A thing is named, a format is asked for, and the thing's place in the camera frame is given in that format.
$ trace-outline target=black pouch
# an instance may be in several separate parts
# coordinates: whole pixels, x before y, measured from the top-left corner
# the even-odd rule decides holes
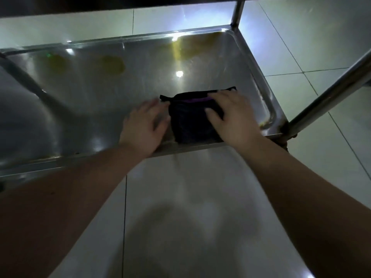
[[[211,108],[223,119],[223,110],[215,100],[207,96],[208,93],[217,91],[180,93],[174,97],[160,96],[161,101],[170,102],[171,129],[177,143],[222,141],[205,113],[205,108]]]

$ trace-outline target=metal pole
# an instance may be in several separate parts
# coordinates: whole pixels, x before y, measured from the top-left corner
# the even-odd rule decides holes
[[[240,24],[240,19],[243,11],[243,5],[245,4],[245,1],[237,1],[236,5],[234,6],[234,11],[232,15],[232,20],[231,20],[231,26],[238,27]]]
[[[364,54],[322,95],[288,123],[283,139],[289,140],[371,79],[371,50]]]

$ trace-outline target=forearm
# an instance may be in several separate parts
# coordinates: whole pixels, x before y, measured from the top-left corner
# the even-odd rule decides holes
[[[143,158],[133,148],[120,146],[77,167],[3,192],[0,276],[47,277]]]
[[[316,277],[330,277],[336,270],[340,276],[355,273],[355,269],[359,275],[369,271],[369,249],[365,248],[371,244],[368,208],[266,138],[259,137],[238,151]]]

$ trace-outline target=stainless steel cart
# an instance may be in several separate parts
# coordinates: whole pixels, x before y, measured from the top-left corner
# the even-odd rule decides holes
[[[2,50],[0,181],[115,146],[123,117],[160,94],[236,86],[262,134],[285,144],[371,79],[369,51],[288,122],[239,31],[243,7],[236,1],[230,25]],[[155,156],[221,145],[178,145],[169,130]]]

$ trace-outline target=metal tray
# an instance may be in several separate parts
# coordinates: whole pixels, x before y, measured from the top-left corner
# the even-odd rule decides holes
[[[160,94],[236,86],[263,135],[279,135],[286,122],[241,33],[229,25],[2,52],[54,103],[0,71],[0,176],[64,166],[115,146],[123,117]],[[178,145],[170,131],[155,156],[219,145]]]

